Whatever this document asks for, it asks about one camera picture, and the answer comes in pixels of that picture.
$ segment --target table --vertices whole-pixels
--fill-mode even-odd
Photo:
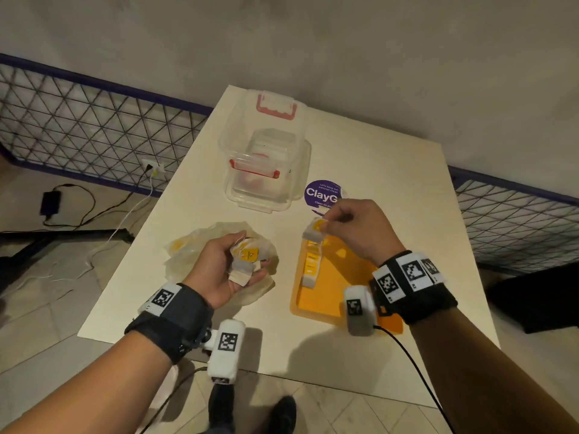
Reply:
[[[243,91],[229,86],[224,92],[78,335],[118,341],[137,308],[166,281],[163,246],[216,221],[245,220],[275,244],[280,263],[275,287],[261,299],[216,312],[217,321],[235,316],[248,327],[241,368],[433,406],[409,360],[387,336],[351,337],[290,313],[301,233],[314,213],[303,199],[267,214],[239,208],[224,195],[228,163],[217,140]],[[402,242],[431,257],[460,310],[498,345],[440,145],[313,108],[306,138],[312,144],[308,182],[330,180],[350,197],[374,199]],[[407,327],[400,341],[425,372]],[[192,357],[206,359],[199,352]]]

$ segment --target white wall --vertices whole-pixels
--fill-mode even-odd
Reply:
[[[0,0],[0,51],[214,105],[287,94],[579,197],[579,0]]]

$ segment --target shoe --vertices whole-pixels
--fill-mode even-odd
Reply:
[[[271,409],[267,434],[289,434],[295,429],[298,410],[292,396],[285,396]]]
[[[214,384],[209,396],[209,428],[224,426],[233,429],[233,400],[235,392],[232,385]]]

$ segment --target hand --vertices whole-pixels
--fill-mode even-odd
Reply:
[[[406,248],[372,200],[338,200],[324,215],[323,233],[337,236],[362,259],[380,266]]]
[[[233,259],[229,249],[245,238],[245,233],[245,230],[242,230],[208,241],[193,269],[183,280],[185,285],[201,294],[213,309],[223,306],[231,300],[235,292],[243,289],[243,286],[228,280],[227,270]],[[245,287],[264,279],[267,272],[263,267],[268,263],[267,260],[262,262],[262,269],[253,273]]]

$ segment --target yellow tray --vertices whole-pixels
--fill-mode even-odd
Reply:
[[[342,291],[352,285],[367,285],[376,267],[356,256],[337,237],[327,236],[322,246],[320,273],[315,287],[306,288],[302,286],[302,275],[307,245],[308,241],[302,240],[289,310],[304,318],[345,326]],[[378,325],[396,334],[403,330],[402,319],[397,314],[379,316]]]

